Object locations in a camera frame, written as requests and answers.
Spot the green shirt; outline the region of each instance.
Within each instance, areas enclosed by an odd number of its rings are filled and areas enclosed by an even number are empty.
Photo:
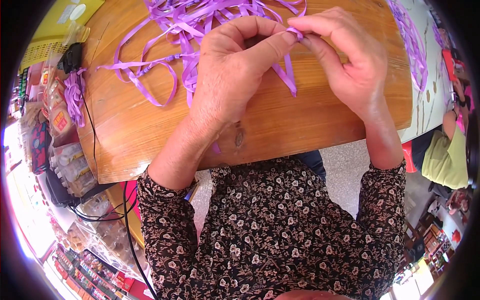
[[[425,152],[421,174],[429,180],[451,189],[468,186],[466,139],[457,126],[452,141],[435,130]]]

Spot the person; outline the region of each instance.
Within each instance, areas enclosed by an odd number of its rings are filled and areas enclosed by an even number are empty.
[[[444,114],[442,125],[412,140],[412,162],[423,177],[456,190],[468,186],[466,137],[456,123],[461,112],[467,131],[468,109],[460,81],[453,86],[458,104]]]
[[[297,43],[275,21],[247,16],[205,35],[189,114],[138,179],[145,253],[160,299],[378,299],[403,253],[405,161],[384,97],[384,47],[341,8],[288,20],[335,95],[363,120],[370,169],[356,220],[294,156],[211,170],[199,241],[183,198],[204,153],[239,121],[262,75]],[[246,48],[244,40],[267,36]],[[348,55],[320,36],[328,36]]]

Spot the purple ribbon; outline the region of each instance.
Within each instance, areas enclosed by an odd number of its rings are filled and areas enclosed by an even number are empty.
[[[442,40],[442,35],[440,34],[440,31],[438,31],[438,27],[437,27],[437,24],[435,24],[435,22],[433,22],[432,24],[432,29],[433,29],[433,35],[435,36],[435,41],[437,41],[440,47],[445,48],[444,40]]]
[[[387,0],[387,3],[405,44],[413,84],[423,92],[427,85],[428,69],[427,54],[420,33],[401,3],[392,0]]]
[[[304,16],[307,10],[306,0],[296,1],[284,1],[275,0],[287,7],[294,14],[298,14],[298,10],[294,7],[299,3],[305,2],[303,11],[298,16]],[[177,90],[177,75],[168,64],[170,61],[182,59],[183,73],[181,80],[183,86],[187,90],[187,104],[190,107],[192,105],[193,93],[195,92],[197,84],[197,65],[199,60],[199,52],[194,51],[190,43],[194,39],[198,44],[201,44],[202,38],[205,34],[212,30],[212,22],[216,19],[220,24],[224,24],[235,18],[248,15],[261,16],[267,19],[275,19],[278,22],[282,22],[281,16],[275,11],[268,8],[263,2],[259,0],[144,0],[144,3],[149,11],[149,16],[138,24],[132,31],[130,31],[119,43],[115,54],[113,56],[113,65],[99,66],[98,68],[105,68],[109,70],[115,70],[118,78],[123,82],[132,82],[140,92],[155,106],[164,106],[174,97]],[[237,8],[238,13],[232,13],[228,8]],[[271,12],[273,18],[265,15],[265,11]],[[119,54],[121,47],[142,27],[148,22],[154,20],[160,29],[162,34],[148,41],[142,51],[142,56],[138,62],[120,61]],[[287,29],[297,34],[297,40],[300,41],[303,35],[300,31],[290,27]],[[171,44],[180,44],[181,53],[170,55],[164,58],[160,58],[152,61],[144,61],[145,54],[148,50],[161,38],[168,37],[168,34],[178,35],[179,38],[171,41]],[[159,104],[155,98],[147,91],[147,89],[140,82],[139,78],[149,72],[154,66],[162,64],[168,68],[168,71],[173,77],[173,89],[170,97],[165,104]],[[136,73],[130,70],[131,67],[138,67]],[[295,78],[293,74],[293,67],[290,59],[290,55],[285,56],[285,71],[279,64],[274,64],[272,68],[289,88],[293,96],[296,96],[297,87],[295,86]],[[123,70],[128,80],[124,80],[120,70]],[[218,144],[213,145],[213,149],[216,153],[220,152]]]
[[[63,82],[66,86],[65,100],[67,101],[68,114],[78,127],[85,126],[84,115],[80,111],[80,108],[84,104],[82,95],[85,93],[85,80],[82,73],[86,70],[85,68],[81,68],[78,71],[71,71],[68,78]]]

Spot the black clip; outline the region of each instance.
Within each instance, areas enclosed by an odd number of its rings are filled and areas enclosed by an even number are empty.
[[[65,74],[78,70],[82,65],[82,45],[80,43],[72,44],[62,55],[57,68],[63,70]]]

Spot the red chair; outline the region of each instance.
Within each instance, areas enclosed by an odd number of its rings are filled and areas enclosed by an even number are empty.
[[[412,160],[412,141],[408,141],[406,143],[403,143],[402,148],[403,148],[403,156],[405,157],[405,160],[407,161],[406,171],[408,173],[415,173],[417,171],[417,169],[413,165],[413,160]]]

